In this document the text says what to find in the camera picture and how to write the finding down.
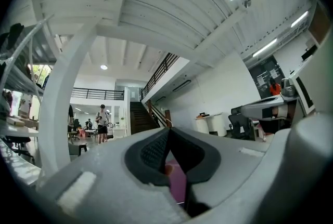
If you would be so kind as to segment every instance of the office chair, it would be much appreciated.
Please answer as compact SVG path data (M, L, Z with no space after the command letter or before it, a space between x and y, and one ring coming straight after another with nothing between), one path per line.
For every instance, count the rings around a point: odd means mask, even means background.
M243 140L255 140L253 128L250 119L242 114L232 114L228 116L233 129L231 130L232 138Z
M31 158L32 164L35 165L35 158L27 151L22 148L26 143L29 143L31 139L29 137L16 137L16 136L6 136L3 141L9 146L9 148L14 152L20 155L25 155Z

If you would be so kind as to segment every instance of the stool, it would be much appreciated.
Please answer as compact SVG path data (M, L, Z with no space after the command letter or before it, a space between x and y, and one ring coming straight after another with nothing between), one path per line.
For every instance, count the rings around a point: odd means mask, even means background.
M81 144L79 145L79 156L81 155L81 149L84 149L84 152L87 152L87 144Z

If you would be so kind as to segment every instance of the white ceiling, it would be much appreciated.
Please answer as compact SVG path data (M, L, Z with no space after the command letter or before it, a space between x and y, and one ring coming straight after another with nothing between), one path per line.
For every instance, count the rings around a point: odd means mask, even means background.
M15 0L7 21L28 26L36 23L37 10L42 16L54 14L48 22L51 34L70 37L90 18L102 17L96 28L100 37L80 72L146 81L151 64L158 60L156 49L195 61L189 71L213 67L233 50L246 64L253 64L252 54L265 44L276 37L295 36L301 25L306 28L314 9L314 0L251 0L248 8L245 1ZM309 17L292 31L290 24L306 10ZM137 69L143 45L147 53ZM111 70L101 72L101 62Z
M70 36L56 36L61 49L66 48ZM79 74L110 76L123 80L147 82L166 53L143 44L117 38L98 36L87 53ZM107 65L103 71L100 66Z

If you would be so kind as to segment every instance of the shelf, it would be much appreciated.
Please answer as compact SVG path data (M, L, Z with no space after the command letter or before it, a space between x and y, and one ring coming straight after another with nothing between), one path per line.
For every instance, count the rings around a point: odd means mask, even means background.
M21 34L19 35L15 46L11 50L1 51L0 59L5 60L11 57L18 45L23 41L23 39L29 34L29 32L35 27L35 25L30 27L25 27ZM1 50L6 49L8 44L8 39L5 40ZM29 43L24 47L20 55L25 57L25 60L29 62ZM32 63L33 64L49 64L53 65L57 61L54 56L51 48L47 42L47 39L44 35L43 29L40 29L34 34L32 41Z
M10 71L7 78L5 88L13 91L18 91L28 95L36 95L34 83L29 79L24 73L20 71L16 66ZM37 86L37 90L40 96L43 95L44 91Z
M14 126L0 120L0 136L37 137L38 134L37 130L25 126Z

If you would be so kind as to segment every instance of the desk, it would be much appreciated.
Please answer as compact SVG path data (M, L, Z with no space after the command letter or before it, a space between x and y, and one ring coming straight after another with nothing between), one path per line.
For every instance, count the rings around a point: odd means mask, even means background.
M41 169L31 164L14 153L2 140L0 140L0 151L6 164L15 171L16 175L27 185L34 185L39 177Z
M123 138L123 137L127 136L127 134L126 134L127 129L112 128L112 131L113 131L113 138L114 139L116 139L116 138Z
M86 133L88 133L90 135L90 137L94 137L94 139L97 141L97 138L96 138L96 132L97 130L85 130Z
M31 119L28 118L22 118L22 117L17 117L15 116L15 118L18 118L20 121L24 122L24 125L28 128L36 128L36 130L39 129L39 125L40 123L37 121L32 121Z
M78 132L77 131L69 131L68 132L68 140L71 140L71 143L73 144L73 136L77 135Z
M37 137L39 133L37 130L25 126L14 126L6 121L0 120L0 135L16 137Z
M264 139L264 131L262 128L259 128L259 121L251 121L253 130L254 130L254 136L259 137L261 139L263 139L263 141L265 141Z
M216 131L218 136L226 136L222 113L209 115L202 118L196 118L197 131L204 134L209 134L210 131Z

